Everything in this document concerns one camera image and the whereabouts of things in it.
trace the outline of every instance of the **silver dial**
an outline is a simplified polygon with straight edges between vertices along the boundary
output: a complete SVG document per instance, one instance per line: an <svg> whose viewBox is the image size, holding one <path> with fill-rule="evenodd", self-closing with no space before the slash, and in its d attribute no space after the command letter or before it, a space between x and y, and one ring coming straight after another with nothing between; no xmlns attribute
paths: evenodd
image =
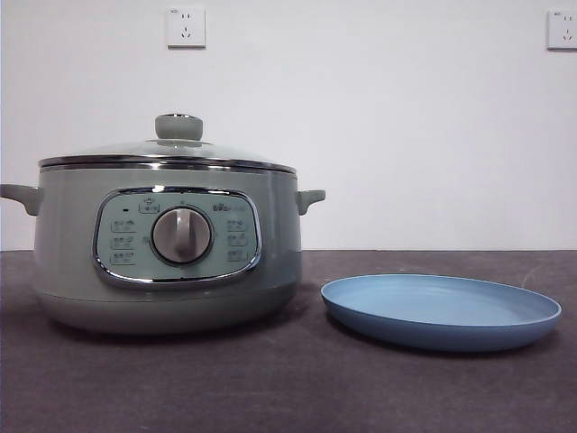
<svg viewBox="0 0 577 433"><path fill-rule="evenodd" d="M190 263L210 245L210 225L188 207L176 207L157 219L152 241L158 253L173 263Z"/></svg>

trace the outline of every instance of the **table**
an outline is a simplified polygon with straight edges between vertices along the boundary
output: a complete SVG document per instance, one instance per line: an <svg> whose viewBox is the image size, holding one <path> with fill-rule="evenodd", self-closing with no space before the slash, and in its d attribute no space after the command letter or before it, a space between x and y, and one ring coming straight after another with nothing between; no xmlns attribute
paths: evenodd
<svg viewBox="0 0 577 433"><path fill-rule="evenodd" d="M152 337L49 321L32 253L0 258L4 433L577 431L577 252L304 252L282 311ZM563 316L533 345L451 355L382 344L326 315L325 282L387 272L513 284L553 297Z"/></svg>

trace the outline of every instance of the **wall outlet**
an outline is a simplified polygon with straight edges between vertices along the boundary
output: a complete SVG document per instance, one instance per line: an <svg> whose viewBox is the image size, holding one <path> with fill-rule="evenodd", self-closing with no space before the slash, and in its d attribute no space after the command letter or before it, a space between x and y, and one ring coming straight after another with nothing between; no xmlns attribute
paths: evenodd
<svg viewBox="0 0 577 433"><path fill-rule="evenodd" d="M549 11L547 48L577 50L577 10Z"/></svg>
<svg viewBox="0 0 577 433"><path fill-rule="evenodd" d="M166 44L169 48L204 48L205 9L171 8L166 12Z"/></svg>

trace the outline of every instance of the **lid handle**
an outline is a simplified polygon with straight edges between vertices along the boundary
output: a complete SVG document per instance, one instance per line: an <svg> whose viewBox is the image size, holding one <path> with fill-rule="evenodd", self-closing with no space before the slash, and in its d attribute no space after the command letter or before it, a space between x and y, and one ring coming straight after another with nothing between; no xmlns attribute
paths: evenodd
<svg viewBox="0 0 577 433"><path fill-rule="evenodd" d="M198 141L202 138L202 120L192 115L159 115L154 126L161 139Z"/></svg>

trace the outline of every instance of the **plastic plate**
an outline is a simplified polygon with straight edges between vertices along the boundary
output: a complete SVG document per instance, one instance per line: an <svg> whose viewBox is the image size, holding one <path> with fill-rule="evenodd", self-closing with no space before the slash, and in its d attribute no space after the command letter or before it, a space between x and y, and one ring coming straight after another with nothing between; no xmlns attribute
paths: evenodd
<svg viewBox="0 0 577 433"><path fill-rule="evenodd" d="M321 294L335 319L366 336L451 352L528 345L561 316L539 293L438 275L363 275L329 282Z"/></svg>

